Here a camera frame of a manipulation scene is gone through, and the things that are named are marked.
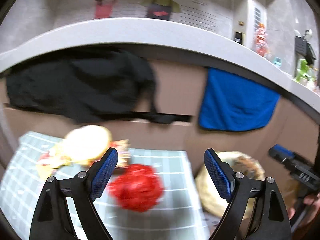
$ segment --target green shirt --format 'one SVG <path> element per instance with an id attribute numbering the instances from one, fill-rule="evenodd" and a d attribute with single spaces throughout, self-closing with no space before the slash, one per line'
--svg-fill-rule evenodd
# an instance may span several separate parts
<path id="1" fill-rule="evenodd" d="M 172 12 L 180 13 L 180 6 L 172 0 L 143 0 L 140 5 L 148 7 L 152 2 L 158 5 L 171 6 Z"/>

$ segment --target pink dress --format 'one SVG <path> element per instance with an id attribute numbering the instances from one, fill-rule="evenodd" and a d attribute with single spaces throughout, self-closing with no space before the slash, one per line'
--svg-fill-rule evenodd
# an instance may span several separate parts
<path id="1" fill-rule="evenodd" d="M 113 6 L 115 5 L 116 2 L 117 0 L 113 0 L 112 2 L 109 2 L 109 3 L 102 3 L 102 4 L 97 3 L 94 18 L 95 19 L 110 18 L 112 14 Z"/>

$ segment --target metal screw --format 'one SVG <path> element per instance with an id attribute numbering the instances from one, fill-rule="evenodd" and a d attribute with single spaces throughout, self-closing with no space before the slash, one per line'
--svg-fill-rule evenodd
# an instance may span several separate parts
<path id="1" fill-rule="evenodd" d="M 238 179 L 242 179 L 242 178 L 244 177 L 244 175 L 243 175 L 243 173 L 241 173 L 241 172 L 237 172 L 237 173 L 236 173 L 236 177 L 237 177 Z"/>
<path id="2" fill-rule="evenodd" d="M 268 181 L 269 183 L 271 183 L 271 184 L 275 182 L 275 180 L 274 180 L 272 177 L 268 177 L 268 178 L 267 178 L 267 181 Z"/>
<path id="3" fill-rule="evenodd" d="M 78 173 L 79 178 L 84 178 L 86 175 L 87 175 L 87 173 L 85 171 L 81 171 Z"/>
<path id="4" fill-rule="evenodd" d="M 54 181 L 54 176 L 50 176 L 49 178 L 47 178 L 47 182 L 53 182 Z"/>

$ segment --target red plastic bag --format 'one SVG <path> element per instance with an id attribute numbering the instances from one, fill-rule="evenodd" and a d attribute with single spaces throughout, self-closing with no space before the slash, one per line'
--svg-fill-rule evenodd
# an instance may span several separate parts
<path id="1" fill-rule="evenodd" d="M 109 184 L 109 193 L 122 208 L 145 212 L 157 204 L 163 187 L 151 166 L 131 164 L 125 174 Z"/>

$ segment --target human hand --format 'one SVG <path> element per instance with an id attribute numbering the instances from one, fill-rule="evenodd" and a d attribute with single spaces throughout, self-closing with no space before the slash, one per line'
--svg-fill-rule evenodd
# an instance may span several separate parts
<path id="1" fill-rule="evenodd" d="M 316 195 L 308 195 L 304 198 L 303 203 L 305 205 L 311 206 L 308 214 L 301 221 L 299 227 L 303 227 L 309 224 L 317 215 L 320 208 L 320 193 Z M 288 217 L 291 219 L 295 214 L 295 209 L 293 207 L 288 210 Z"/>

